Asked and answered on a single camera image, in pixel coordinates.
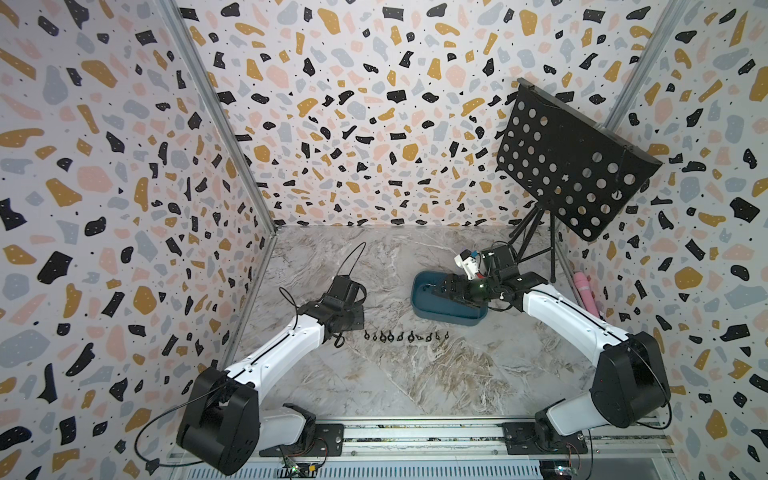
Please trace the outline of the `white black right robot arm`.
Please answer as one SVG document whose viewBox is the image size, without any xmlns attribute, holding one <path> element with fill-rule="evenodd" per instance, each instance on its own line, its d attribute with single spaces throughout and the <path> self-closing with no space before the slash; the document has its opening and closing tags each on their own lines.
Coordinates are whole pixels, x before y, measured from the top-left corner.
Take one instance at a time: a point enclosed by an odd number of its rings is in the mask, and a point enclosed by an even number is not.
<svg viewBox="0 0 768 480">
<path fill-rule="evenodd" d="M 546 450 L 584 430 L 611 425 L 627 428 L 671 405 L 671 391 L 657 340 L 628 333 L 603 321 L 562 295 L 535 272 L 521 272 L 514 250 L 497 246 L 464 250 L 454 259 L 459 274 L 445 274 L 427 293 L 472 308 L 504 303 L 541 321 L 579 350 L 594 366 L 592 386 L 535 415 L 535 439 Z"/>
</svg>

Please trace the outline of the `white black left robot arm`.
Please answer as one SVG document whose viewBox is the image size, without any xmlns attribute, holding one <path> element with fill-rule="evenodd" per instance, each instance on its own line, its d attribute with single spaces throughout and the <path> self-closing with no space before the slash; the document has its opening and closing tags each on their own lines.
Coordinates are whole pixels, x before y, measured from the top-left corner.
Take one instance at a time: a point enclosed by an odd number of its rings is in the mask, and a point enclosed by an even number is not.
<svg viewBox="0 0 768 480">
<path fill-rule="evenodd" d="M 278 381 L 326 343 L 339 348 L 345 333 L 364 326 L 366 288 L 337 275 L 315 301 L 294 310 L 293 319 L 254 353 L 219 370 L 207 368 L 192 386 L 177 432 L 177 445 L 231 475 L 255 454 L 284 457 L 318 448 L 315 414 L 293 403 L 275 409 L 262 400 Z"/>
</svg>

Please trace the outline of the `teal plastic storage box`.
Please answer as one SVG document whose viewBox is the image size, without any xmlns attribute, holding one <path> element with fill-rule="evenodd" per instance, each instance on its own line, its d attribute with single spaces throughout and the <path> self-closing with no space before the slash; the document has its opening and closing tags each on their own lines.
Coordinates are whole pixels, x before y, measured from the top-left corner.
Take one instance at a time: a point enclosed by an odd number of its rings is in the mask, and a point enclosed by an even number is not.
<svg viewBox="0 0 768 480">
<path fill-rule="evenodd" d="M 475 326 L 488 314 L 488 307 L 463 305 L 438 296 L 433 292 L 446 279 L 448 273 L 422 271 L 413 281 L 411 307 L 417 317 L 461 326 Z"/>
</svg>

